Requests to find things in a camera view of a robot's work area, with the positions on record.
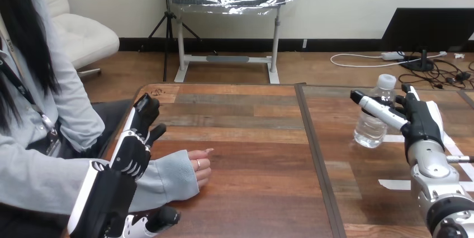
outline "robotic arm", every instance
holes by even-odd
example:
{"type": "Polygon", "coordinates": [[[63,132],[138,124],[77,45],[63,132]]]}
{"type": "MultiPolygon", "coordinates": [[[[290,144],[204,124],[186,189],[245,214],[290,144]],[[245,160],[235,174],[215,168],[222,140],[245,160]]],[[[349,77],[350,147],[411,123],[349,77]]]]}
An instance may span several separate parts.
{"type": "Polygon", "coordinates": [[[180,214],[171,207],[143,218],[128,215],[150,148],[166,132],[163,124],[148,131],[158,108],[158,100],[143,95],[127,118],[110,164],[89,163],[68,223],[71,238],[149,238],[178,223],[180,214]]]}
{"type": "Polygon", "coordinates": [[[450,163],[472,163],[473,157],[446,156],[443,121],[433,101],[423,102],[416,90],[404,84],[402,107],[352,91],[350,98],[373,117],[401,131],[405,156],[411,166],[411,194],[418,200],[421,216],[434,238],[474,237],[474,201],[459,184],[459,173],[450,163]]]}

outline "monitor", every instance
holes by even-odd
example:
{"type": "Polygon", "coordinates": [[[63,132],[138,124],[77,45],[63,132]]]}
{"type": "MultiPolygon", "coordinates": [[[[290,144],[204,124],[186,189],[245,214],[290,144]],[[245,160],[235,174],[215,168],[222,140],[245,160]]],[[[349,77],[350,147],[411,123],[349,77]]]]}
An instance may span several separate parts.
{"type": "Polygon", "coordinates": [[[459,52],[474,34],[474,8],[397,8],[382,51],[459,52]]]}

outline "black hair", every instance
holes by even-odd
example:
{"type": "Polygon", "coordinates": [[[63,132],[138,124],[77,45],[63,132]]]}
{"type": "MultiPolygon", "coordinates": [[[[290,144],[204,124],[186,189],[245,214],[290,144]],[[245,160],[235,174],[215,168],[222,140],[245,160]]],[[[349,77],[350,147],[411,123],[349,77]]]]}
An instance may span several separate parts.
{"type": "MultiPolygon", "coordinates": [[[[58,93],[59,85],[53,72],[46,32],[33,0],[0,0],[0,13],[16,51],[20,51],[25,58],[30,73],[41,85],[44,94],[49,89],[58,93]]],[[[5,81],[8,80],[0,79],[0,128],[9,131],[11,118],[7,115],[8,110],[18,121],[21,119],[5,81]]]]}

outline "white wall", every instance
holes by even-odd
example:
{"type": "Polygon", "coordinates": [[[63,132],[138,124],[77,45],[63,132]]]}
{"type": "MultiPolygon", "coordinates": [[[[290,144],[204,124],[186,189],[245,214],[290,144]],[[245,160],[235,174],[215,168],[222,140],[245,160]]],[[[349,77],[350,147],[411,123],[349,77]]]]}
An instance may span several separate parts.
{"type": "MultiPolygon", "coordinates": [[[[103,23],[120,37],[147,37],[165,9],[164,0],[69,3],[73,13],[103,23]]],[[[397,7],[474,7],[474,0],[297,0],[282,8],[281,38],[379,39],[397,7]]],[[[204,38],[271,38],[273,18],[187,13],[184,21],[204,38]]],[[[155,36],[164,36],[164,29],[155,36]]]]}

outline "chair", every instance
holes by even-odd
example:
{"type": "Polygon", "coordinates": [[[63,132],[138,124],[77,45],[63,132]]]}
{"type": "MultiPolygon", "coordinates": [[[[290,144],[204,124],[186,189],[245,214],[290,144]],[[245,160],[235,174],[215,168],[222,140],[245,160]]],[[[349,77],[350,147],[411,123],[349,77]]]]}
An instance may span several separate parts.
{"type": "MultiPolygon", "coordinates": [[[[99,22],[69,13],[68,0],[46,0],[65,51],[76,69],[119,50],[119,37],[99,22]]],[[[100,69],[78,72],[79,77],[100,74],[100,69]]]]}

